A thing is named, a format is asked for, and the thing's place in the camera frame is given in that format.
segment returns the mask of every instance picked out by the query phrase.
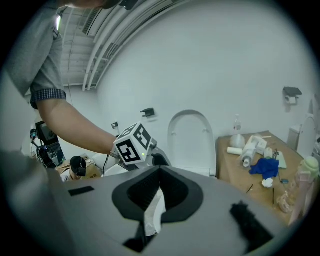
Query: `blue cloth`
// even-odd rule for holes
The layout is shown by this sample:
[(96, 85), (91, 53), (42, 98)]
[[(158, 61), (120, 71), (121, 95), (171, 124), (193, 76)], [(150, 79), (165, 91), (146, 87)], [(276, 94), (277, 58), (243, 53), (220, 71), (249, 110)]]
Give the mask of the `blue cloth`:
[(251, 166), (250, 174), (262, 174), (264, 180), (277, 177), (279, 172), (279, 160), (261, 158), (256, 165)]

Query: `toilet seat lid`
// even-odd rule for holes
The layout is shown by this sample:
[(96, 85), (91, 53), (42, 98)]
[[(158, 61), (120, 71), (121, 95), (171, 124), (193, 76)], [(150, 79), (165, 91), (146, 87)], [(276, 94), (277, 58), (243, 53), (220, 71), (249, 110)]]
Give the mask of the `toilet seat lid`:
[(297, 152), (303, 157), (307, 158), (312, 155), (316, 142), (316, 123), (313, 116), (307, 116), (302, 124)]

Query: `toilet paper holder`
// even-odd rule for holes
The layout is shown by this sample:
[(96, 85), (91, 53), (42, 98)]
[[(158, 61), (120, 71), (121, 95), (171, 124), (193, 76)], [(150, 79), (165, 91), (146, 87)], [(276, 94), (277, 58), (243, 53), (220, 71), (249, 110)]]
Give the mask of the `toilet paper holder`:
[(300, 89), (296, 87), (284, 87), (283, 93), (285, 101), (288, 104), (296, 104), (296, 100), (299, 99), (298, 96), (302, 95)]

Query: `gray shirt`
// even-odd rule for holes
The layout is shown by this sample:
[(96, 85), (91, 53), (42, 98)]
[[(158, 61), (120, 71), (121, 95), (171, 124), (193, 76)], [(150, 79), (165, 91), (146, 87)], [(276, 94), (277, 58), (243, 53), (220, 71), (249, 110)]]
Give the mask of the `gray shirt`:
[(15, 43), (5, 67), (18, 91), (31, 90), (31, 105), (48, 99), (66, 99), (60, 71), (62, 37), (56, 28), (57, 3), (51, 0), (33, 17)]

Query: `checkered cuff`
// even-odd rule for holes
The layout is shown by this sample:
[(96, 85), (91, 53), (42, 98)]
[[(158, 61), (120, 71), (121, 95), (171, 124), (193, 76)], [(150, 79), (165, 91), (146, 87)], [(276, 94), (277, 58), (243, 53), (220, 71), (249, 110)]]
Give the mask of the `checkered cuff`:
[(37, 107), (36, 102), (50, 100), (50, 99), (66, 100), (67, 95), (66, 95), (65, 91), (61, 90), (61, 89), (38, 90), (38, 91), (32, 93), (30, 104), (35, 110), (37, 110), (38, 107)]

